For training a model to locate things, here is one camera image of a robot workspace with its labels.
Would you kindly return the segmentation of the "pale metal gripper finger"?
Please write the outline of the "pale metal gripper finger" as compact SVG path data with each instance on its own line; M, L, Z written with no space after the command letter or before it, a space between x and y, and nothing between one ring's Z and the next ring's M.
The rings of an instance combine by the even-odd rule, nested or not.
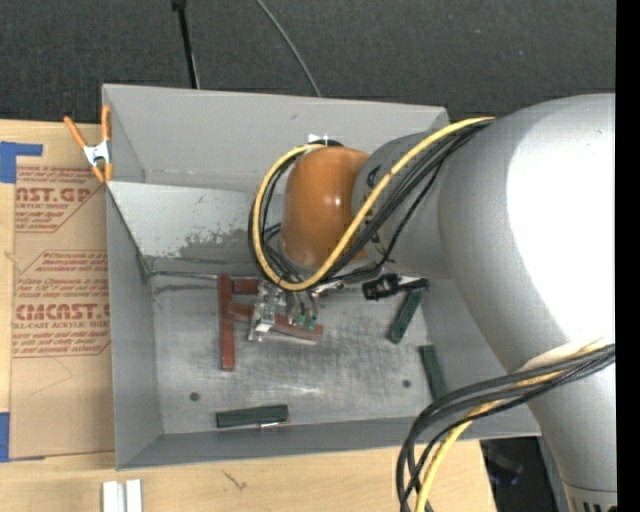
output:
M261 343L275 324L275 307L266 302L257 302L253 309L248 340Z

